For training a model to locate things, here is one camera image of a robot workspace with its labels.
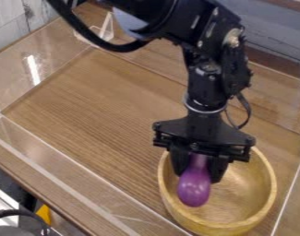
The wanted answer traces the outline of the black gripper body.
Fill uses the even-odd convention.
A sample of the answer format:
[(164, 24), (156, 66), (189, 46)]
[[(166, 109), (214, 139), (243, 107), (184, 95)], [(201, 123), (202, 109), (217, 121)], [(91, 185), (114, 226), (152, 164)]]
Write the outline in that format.
[(227, 156), (249, 162), (256, 138), (229, 126), (220, 115), (186, 115), (174, 120), (156, 122), (153, 145), (169, 152), (196, 152), (213, 157)]

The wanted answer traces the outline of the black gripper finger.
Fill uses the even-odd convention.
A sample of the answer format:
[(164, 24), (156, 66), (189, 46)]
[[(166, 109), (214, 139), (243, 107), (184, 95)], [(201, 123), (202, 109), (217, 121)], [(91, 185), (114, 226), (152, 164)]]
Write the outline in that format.
[(220, 183), (229, 166), (229, 157), (218, 156), (210, 157), (208, 169), (210, 174), (212, 183)]
[(190, 162), (190, 151), (185, 147), (172, 147), (169, 150), (172, 167), (176, 175), (182, 176)]

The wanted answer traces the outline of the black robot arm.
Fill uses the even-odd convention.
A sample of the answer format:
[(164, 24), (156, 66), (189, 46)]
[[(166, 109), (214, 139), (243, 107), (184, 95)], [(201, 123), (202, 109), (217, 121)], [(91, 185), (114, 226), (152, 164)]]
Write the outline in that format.
[(217, 0), (95, 0), (113, 9), (118, 24), (136, 39), (165, 39), (182, 48), (188, 114), (153, 124), (153, 145), (165, 148), (176, 174), (189, 167), (189, 155), (206, 156), (213, 183), (229, 164), (248, 162), (256, 138), (229, 119), (229, 100), (245, 101), (253, 72), (245, 55), (245, 27)]

